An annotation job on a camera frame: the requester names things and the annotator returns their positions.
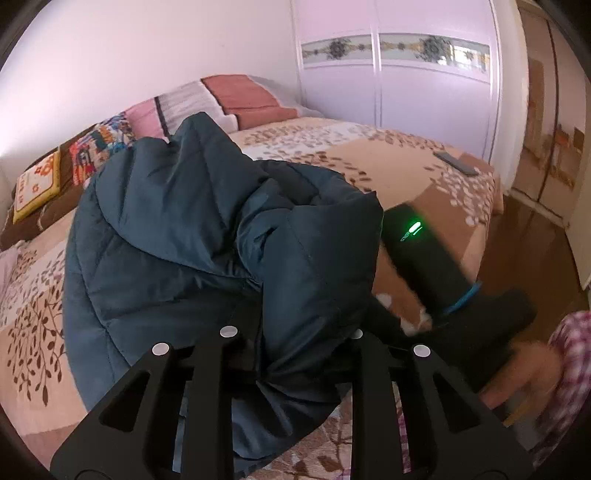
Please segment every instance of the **silver screw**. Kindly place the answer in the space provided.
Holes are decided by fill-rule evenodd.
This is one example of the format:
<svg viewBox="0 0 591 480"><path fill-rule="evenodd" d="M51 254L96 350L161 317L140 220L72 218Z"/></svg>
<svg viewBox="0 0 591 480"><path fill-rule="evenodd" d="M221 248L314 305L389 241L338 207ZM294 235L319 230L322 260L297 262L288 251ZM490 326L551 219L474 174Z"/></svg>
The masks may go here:
<svg viewBox="0 0 591 480"><path fill-rule="evenodd" d="M154 355L158 355L158 356L167 354L169 350L170 350L170 347L168 346L167 343L164 343L164 342L156 343L156 345L154 345L152 347L152 353Z"/></svg>
<svg viewBox="0 0 591 480"><path fill-rule="evenodd" d="M224 338L232 338L236 336L237 333L238 329L232 325L226 325L220 330L220 335L222 335Z"/></svg>
<svg viewBox="0 0 591 480"><path fill-rule="evenodd" d="M427 345L415 345L413 352L416 356L426 358L431 355L431 349Z"/></svg>

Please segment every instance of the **gray phone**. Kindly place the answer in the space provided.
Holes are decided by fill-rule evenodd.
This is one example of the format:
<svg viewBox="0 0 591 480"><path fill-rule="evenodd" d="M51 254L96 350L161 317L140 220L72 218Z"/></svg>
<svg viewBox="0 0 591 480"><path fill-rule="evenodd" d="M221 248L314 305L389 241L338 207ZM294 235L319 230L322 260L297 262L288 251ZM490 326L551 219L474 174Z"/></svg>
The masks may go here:
<svg viewBox="0 0 591 480"><path fill-rule="evenodd" d="M469 177L475 177L476 175L478 175L478 172L474 170L474 168L466 165L464 162L458 160L456 157L450 155L446 151L442 150L439 152L433 152L433 155L443 160L445 163L449 163L453 168L461 171L464 175L467 175Z"/></svg>

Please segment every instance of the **bedspread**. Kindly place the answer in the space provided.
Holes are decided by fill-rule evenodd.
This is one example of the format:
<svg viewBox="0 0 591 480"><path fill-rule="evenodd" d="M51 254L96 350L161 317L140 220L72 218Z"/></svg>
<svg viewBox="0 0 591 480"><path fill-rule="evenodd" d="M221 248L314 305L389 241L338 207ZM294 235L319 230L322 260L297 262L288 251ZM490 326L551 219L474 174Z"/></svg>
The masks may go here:
<svg viewBox="0 0 591 480"><path fill-rule="evenodd" d="M361 190L375 190L384 209L410 202L467 274L476 277L491 214L502 210L498 178L481 160L412 135L317 118L264 125L231 138L251 158L337 170ZM465 178L432 155L444 147L481 175ZM21 251L0 305L0 403L46 466L86 414L70 372L62 329L64 257L73 215L69 213ZM388 295L393 312L418 322L420 305L396 276L383 249L374 293ZM321 427L252 478L346 480L351 435L348 396Z"/></svg>

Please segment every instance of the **green light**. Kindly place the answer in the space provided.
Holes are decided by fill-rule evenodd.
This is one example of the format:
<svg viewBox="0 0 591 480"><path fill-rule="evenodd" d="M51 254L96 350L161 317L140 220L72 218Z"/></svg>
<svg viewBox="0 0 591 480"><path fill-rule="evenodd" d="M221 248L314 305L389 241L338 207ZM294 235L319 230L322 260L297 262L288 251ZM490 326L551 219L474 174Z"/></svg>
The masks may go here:
<svg viewBox="0 0 591 480"><path fill-rule="evenodd" d="M408 233L413 233L416 229L421 226L421 222L415 223L411 228L408 229Z"/></svg>

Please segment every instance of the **white wardrobe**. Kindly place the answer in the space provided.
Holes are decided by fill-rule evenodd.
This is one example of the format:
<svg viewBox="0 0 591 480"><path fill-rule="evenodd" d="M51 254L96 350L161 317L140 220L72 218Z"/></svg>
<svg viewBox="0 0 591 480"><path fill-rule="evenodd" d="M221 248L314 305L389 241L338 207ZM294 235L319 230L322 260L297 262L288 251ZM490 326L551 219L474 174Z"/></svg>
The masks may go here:
<svg viewBox="0 0 591 480"><path fill-rule="evenodd" d="M499 100L489 0L293 4L308 107L489 160Z"/></svg>

